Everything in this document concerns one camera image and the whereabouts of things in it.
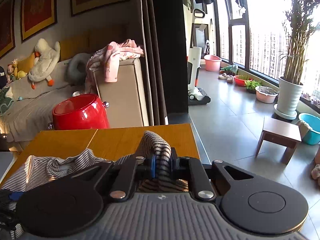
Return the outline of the striped knit sweater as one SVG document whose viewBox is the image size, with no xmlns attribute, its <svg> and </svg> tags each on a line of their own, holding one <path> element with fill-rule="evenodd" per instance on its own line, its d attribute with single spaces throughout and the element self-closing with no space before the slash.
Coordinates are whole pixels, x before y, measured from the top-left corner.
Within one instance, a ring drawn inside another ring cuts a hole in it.
<svg viewBox="0 0 320 240">
<path fill-rule="evenodd" d="M 144 180 L 139 185 L 140 192 L 165 193 L 186 192 L 188 184 L 186 181 L 174 181 L 169 178 L 169 160 L 171 157 L 170 145 L 158 134 L 146 131 L 139 143 L 134 157 L 146 157 L 149 153 L 156 158 L 156 178 Z M 63 178 L 74 172 L 82 171 L 94 164 L 103 163 L 106 160 L 96 157 L 92 150 L 84 152 L 65 160 L 54 157 L 29 156 L 25 163 L 4 183 L 2 189 L 13 192 L 24 192 L 45 183 Z M 121 226 L 120 233 L 114 233 L 107 227 L 107 217 L 90 230 L 87 239 L 138 239 L 146 236 L 148 239 L 178 239 L 188 233 L 187 223 L 182 215 L 182 210 L 176 204 L 165 207 L 159 204 L 152 207 L 146 201 L 140 201 L 144 217 L 139 218 L 142 224 L 139 229 L 137 224 L 133 225 L 133 233 L 129 232 L 129 221 L 115 218 L 114 221 Z"/>
</svg>

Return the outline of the pink clothes pile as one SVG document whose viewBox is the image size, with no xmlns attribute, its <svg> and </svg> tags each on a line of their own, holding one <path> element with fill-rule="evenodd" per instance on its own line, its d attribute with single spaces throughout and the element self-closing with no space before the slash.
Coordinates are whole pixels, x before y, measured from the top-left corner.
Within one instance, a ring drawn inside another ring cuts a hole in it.
<svg viewBox="0 0 320 240">
<path fill-rule="evenodd" d="M 124 43 L 112 41 L 96 51 L 86 64 L 85 93 L 94 93 L 94 72 L 102 69 L 106 83 L 117 82 L 120 61 L 141 56 L 144 56 L 144 50 L 131 39 Z"/>
</svg>

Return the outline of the white floor cleaner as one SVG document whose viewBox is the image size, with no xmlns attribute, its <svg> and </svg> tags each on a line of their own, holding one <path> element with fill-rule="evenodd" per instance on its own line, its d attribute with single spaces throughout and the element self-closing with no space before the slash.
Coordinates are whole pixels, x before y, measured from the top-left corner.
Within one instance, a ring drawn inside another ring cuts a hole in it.
<svg viewBox="0 0 320 240">
<path fill-rule="evenodd" d="M 204 19 L 206 13 L 201 9 L 194 9 L 192 12 L 190 48 L 187 59 L 187 78 L 188 78 L 188 103 L 189 106 L 206 105 L 211 99 L 207 93 L 197 87 L 199 80 L 199 72 L 201 69 L 202 48 L 194 46 L 195 36 L 195 20 L 197 18 Z"/>
</svg>

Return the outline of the beige sofa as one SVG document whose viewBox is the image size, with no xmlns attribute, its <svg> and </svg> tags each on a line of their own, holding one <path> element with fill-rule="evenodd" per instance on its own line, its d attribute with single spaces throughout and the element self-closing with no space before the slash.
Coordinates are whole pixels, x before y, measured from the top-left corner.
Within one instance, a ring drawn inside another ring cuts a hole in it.
<svg viewBox="0 0 320 240">
<path fill-rule="evenodd" d="M 61 41 L 60 61 L 51 73 L 53 86 L 43 80 L 32 89 L 27 77 L 8 84 L 14 101 L 1 115 L 1 151 L 23 151 L 37 133 L 48 128 L 56 105 L 84 93 L 85 82 L 72 84 L 66 77 L 68 63 L 76 54 L 93 54 L 111 41 L 123 42 L 128 39 L 127 32 L 127 25 L 114 24 Z M 115 83 L 104 81 L 102 69 L 96 71 L 94 93 L 109 103 L 107 118 L 112 128 L 149 125 L 139 59 L 120 61 Z"/>
</svg>

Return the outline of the green cloth on sofa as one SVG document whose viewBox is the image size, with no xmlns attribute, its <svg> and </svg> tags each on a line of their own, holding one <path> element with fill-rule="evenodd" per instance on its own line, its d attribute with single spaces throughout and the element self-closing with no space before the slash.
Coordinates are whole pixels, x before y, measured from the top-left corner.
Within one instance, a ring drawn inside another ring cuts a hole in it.
<svg viewBox="0 0 320 240">
<path fill-rule="evenodd" d="M 4 87 L 1 90 L 0 113 L 3 115 L 13 103 L 11 87 Z"/>
</svg>

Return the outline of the pink slippers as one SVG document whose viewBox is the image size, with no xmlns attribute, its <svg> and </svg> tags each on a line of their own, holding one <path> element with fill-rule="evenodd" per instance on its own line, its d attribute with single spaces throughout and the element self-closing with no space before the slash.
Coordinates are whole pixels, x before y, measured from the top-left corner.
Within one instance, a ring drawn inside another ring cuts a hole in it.
<svg viewBox="0 0 320 240">
<path fill-rule="evenodd" d="M 234 76 L 232 75 L 227 75 L 226 73 L 220 74 L 218 76 L 219 80 L 225 80 L 227 83 L 233 83 Z"/>
</svg>

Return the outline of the red plastic basin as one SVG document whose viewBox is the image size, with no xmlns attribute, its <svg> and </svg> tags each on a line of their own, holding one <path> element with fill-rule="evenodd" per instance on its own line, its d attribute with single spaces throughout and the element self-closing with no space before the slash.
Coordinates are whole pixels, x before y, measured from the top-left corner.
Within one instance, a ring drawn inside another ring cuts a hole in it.
<svg viewBox="0 0 320 240">
<path fill-rule="evenodd" d="M 252 78 L 250 78 L 249 76 L 245 76 L 245 75 L 235 75 L 234 76 L 235 85 L 240 86 L 240 87 L 245 87 L 246 82 L 252 81 L 252 80 L 253 80 Z"/>
</svg>

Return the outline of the pink plastic basin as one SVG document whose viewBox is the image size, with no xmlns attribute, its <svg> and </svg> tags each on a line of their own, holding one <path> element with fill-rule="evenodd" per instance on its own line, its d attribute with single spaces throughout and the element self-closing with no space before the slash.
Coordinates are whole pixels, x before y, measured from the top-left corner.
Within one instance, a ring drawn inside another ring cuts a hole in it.
<svg viewBox="0 0 320 240">
<path fill-rule="evenodd" d="M 219 72 L 220 71 L 220 64 L 221 58 L 215 55 L 205 55 L 205 70 L 209 72 Z"/>
</svg>

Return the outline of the green leafy plants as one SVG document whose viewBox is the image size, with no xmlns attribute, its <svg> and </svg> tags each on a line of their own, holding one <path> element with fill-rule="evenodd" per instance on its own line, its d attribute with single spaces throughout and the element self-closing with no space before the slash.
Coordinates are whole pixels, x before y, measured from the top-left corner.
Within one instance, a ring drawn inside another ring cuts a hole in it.
<svg viewBox="0 0 320 240">
<path fill-rule="evenodd" d="M 245 87 L 246 91 L 252 94 L 256 93 L 255 88 L 261 86 L 260 81 L 255 81 L 255 80 L 246 80 L 245 81 Z"/>
</svg>

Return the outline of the light pink basin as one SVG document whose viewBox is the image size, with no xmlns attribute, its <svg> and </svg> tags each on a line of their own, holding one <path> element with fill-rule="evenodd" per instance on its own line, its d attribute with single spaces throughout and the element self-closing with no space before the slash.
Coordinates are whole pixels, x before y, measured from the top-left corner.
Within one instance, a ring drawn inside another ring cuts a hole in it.
<svg viewBox="0 0 320 240">
<path fill-rule="evenodd" d="M 255 91 L 257 100 L 267 104 L 274 103 L 278 95 L 276 90 L 266 86 L 257 86 Z"/>
</svg>

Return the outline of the small wooden stool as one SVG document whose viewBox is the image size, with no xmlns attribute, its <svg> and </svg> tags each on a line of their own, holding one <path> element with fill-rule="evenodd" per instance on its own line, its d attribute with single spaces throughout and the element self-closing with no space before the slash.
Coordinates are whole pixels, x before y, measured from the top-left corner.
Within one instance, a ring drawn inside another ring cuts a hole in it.
<svg viewBox="0 0 320 240">
<path fill-rule="evenodd" d="M 281 162 L 287 165 L 298 145 L 302 142 L 302 139 L 297 125 L 264 117 L 263 129 L 258 141 L 255 157 L 258 156 L 263 141 L 286 147 Z"/>
</svg>

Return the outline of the black cap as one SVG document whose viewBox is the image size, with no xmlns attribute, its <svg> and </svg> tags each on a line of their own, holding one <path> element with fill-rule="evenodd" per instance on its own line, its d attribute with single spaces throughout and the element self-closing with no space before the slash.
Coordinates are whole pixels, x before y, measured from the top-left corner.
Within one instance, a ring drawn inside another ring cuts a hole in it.
<svg viewBox="0 0 320 240">
<path fill-rule="evenodd" d="M 0 67 L 0 89 L 3 89 L 8 83 L 8 78 L 3 67 Z"/>
</svg>

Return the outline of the small plush doll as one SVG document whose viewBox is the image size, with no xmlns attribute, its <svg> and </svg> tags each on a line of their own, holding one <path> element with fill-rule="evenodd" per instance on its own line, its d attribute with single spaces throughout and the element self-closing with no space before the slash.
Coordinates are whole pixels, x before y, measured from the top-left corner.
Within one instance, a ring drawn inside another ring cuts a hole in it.
<svg viewBox="0 0 320 240">
<path fill-rule="evenodd" d="M 27 73 L 23 70 L 18 70 L 18 61 L 14 59 L 11 64 L 7 66 L 8 83 L 16 80 L 20 80 L 27 76 Z"/>
</svg>

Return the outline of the grey neck pillow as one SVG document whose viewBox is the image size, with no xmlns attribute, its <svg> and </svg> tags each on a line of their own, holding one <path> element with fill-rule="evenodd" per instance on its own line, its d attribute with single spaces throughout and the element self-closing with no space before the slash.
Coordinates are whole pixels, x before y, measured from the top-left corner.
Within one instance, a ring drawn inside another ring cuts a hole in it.
<svg viewBox="0 0 320 240">
<path fill-rule="evenodd" d="M 67 80 L 72 84 L 84 83 L 86 78 L 86 65 L 91 58 L 91 54 L 79 53 L 76 54 L 68 63 Z"/>
</svg>

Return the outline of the white plant pot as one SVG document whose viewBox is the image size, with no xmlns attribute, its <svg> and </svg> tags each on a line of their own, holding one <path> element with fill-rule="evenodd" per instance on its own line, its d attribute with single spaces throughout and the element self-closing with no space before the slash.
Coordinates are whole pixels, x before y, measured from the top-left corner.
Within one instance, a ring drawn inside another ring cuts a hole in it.
<svg viewBox="0 0 320 240">
<path fill-rule="evenodd" d="M 302 91 L 302 84 L 297 85 L 280 77 L 278 101 L 274 105 L 275 114 L 286 120 L 294 120 L 297 117 L 296 109 Z"/>
</svg>

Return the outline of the yellow cushion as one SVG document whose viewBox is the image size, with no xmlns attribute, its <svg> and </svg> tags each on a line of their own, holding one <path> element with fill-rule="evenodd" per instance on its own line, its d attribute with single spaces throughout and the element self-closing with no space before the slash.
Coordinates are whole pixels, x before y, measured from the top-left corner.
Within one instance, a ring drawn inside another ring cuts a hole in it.
<svg viewBox="0 0 320 240">
<path fill-rule="evenodd" d="M 29 57 L 26 57 L 23 60 L 18 60 L 18 64 L 17 64 L 18 70 L 28 74 L 34 66 L 34 60 L 35 60 L 34 52 L 32 52 Z"/>
</svg>

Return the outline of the blue plastic basin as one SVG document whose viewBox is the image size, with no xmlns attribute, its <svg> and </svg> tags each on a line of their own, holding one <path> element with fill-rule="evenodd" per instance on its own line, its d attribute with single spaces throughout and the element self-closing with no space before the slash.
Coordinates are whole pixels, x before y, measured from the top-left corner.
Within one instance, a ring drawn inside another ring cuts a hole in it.
<svg viewBox="0 0 320 240">
<path fill-rule="evenodd" d="M 298 118 L 302 128 L 308 129 L 303 132 L 302 141 L 308 145 L 319 144 L 319 117 L 308 113 L 300 113 Z"/>
</svg>

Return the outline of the white goose plush toy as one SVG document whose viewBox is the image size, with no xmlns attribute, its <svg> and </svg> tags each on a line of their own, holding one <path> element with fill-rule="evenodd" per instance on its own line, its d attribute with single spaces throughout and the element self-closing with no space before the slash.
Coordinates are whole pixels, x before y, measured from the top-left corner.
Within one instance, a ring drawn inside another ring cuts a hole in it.
<svg viewBox="0 0 320 240">
<path fill-rule="evenodd" d="M 51 73 L 60 59 L 60 50 L 59 41 L 55 42 L 54 48 L 51 48 L 44 38 L 38 40 L 35 53 L 39 56 L 35 57 L 34 66 L 28 74 L 32 89 L 36 88 L 35 83 L 43 80 L 47 81 L 48 86 L 54 85 Z"/>
</svg>

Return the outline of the red framed picture centre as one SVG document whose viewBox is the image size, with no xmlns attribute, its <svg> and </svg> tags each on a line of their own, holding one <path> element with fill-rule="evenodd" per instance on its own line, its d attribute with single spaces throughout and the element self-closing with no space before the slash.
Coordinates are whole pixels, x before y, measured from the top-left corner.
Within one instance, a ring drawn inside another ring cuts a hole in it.
<svg viewBox="0 0 320 240">
<path fill-rule="evenodd" d="M 21 41 L 57 24 L 57 0 L 21 0 Z"/>
</svg>

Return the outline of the tall palm plant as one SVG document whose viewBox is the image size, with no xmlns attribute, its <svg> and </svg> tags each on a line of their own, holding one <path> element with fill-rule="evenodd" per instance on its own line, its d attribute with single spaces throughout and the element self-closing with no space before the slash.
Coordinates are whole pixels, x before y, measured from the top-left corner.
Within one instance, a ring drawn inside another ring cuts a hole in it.
<svg viewBox="0 0 320 240">
<path fill-rule="evenodd" d="M 319 7 L 319 0 L 284 0 L 289 3 L 285 10 L 284 30 L 287 37 L 283 78 L 300 85 L 303 74 L 306 50 L 310 37 L 319 30 L 319 23 L 313 22 L 313 11 Z"/>
</svg>

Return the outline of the red framed picture left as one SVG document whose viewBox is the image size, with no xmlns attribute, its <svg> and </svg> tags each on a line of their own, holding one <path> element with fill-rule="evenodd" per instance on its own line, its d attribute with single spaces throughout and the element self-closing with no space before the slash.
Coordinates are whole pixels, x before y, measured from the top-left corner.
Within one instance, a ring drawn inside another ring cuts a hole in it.
<svg viewBox="0 0 320 240">
<path fill-rule="evenodd" d="M 0 57 L 15 48 L 14 34 L 15 0 L 2 0 L 0 6 Z"/>
</svg>

